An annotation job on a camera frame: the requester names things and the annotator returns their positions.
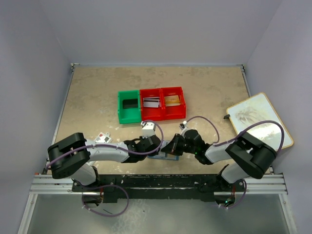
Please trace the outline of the blue leather card holder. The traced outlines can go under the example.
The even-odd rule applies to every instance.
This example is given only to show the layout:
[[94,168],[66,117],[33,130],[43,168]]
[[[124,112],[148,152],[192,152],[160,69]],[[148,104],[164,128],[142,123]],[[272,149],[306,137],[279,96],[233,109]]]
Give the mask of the blue leather card holder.
[[150,159],[160,159],[160,160],[172,160],[172,161],[178,161],[179,160],[179,156],[175,156],[172,154],[168,154],[165,152],[162,152],[161,149],[164,148],[165,146],[167,146],[169,144],[168,140],[164,140],[161,147],[158,149],[157,154],[154,156],[147,156]]

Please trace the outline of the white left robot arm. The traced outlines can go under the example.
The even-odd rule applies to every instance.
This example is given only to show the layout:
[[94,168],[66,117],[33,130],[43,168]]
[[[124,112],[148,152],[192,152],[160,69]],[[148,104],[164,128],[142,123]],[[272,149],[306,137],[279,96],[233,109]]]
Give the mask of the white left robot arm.
[[74,133],[48,148],[49,163],[45,169],[51,170],[54,179],[70,177],[89,191],[100,187],[97,169],[88,164],[92,161],[113,161],[137,163],[147,156],[157,155],[163,137],[156,135],[139,137],[119,143],[96,143]]

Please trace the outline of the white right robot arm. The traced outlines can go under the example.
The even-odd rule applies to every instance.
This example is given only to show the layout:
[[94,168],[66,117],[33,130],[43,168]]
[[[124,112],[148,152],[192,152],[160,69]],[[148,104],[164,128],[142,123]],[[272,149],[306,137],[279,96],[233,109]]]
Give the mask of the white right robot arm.
[[187,130],[183,135],[175,134],[161,151],[175,156],[190,153],[204,165],[232,159],[234,163],[225,166],[218,174],[216,183],[223,191],[247,177],[261,179],[277,156],[271,146],[249,133],[217,146],[205,143],[198,131],[193,129]]

